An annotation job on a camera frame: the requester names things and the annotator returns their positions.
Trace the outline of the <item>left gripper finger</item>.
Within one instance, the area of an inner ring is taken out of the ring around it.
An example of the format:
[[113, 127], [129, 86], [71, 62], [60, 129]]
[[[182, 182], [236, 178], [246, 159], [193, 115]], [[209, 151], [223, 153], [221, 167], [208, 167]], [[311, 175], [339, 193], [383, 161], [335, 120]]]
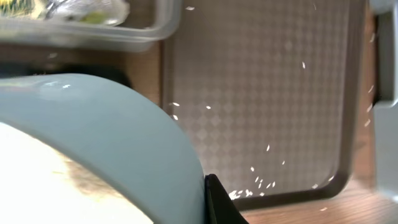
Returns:
[[248, 224], [215, 174], [205, 177], [207, 224]]

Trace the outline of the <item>light blue rice bowl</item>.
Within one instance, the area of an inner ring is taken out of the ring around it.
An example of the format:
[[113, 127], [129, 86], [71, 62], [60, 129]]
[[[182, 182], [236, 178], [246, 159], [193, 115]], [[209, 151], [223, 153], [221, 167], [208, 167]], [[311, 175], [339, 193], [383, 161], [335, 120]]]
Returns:
[[3, 78], [1, 121], [77, 161], [155, 223], [206, 221], [189, 138], [131, 88], [76, 73]]

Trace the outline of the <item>pile of white rice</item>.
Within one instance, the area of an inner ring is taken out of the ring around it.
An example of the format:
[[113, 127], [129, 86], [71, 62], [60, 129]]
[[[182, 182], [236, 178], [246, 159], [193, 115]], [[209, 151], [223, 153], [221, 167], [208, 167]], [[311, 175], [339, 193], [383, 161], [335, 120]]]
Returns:
[[1, 224], [124, 224], [151, 219], [86, 168], [1, 124]]

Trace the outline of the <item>green foil snack wrapper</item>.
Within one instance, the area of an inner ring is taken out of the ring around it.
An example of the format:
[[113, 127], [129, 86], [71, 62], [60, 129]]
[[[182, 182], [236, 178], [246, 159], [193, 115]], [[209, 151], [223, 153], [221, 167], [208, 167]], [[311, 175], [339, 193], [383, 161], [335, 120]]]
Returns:
[[129, 15], [123, 0], [1, 0], [1, 17], [116, 26]]

